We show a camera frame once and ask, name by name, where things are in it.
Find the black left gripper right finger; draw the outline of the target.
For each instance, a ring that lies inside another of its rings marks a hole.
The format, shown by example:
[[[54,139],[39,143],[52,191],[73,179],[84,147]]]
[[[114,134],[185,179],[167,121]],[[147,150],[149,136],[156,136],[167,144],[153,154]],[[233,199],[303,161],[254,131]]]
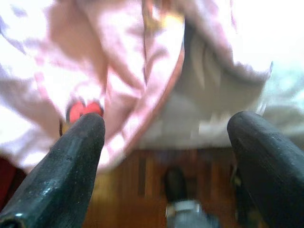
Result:
[[[270,228],[304,226],[304,152],[262,116],[242,111],[227,125],[242,181]]]

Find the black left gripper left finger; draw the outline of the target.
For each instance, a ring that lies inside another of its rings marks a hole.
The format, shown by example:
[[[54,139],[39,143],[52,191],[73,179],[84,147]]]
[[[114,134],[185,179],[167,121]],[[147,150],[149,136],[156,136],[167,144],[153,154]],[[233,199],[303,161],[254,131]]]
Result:
[[[85,114],[26,176],[0,214],[3,228],[79,228],[105,141],[104,119]]]

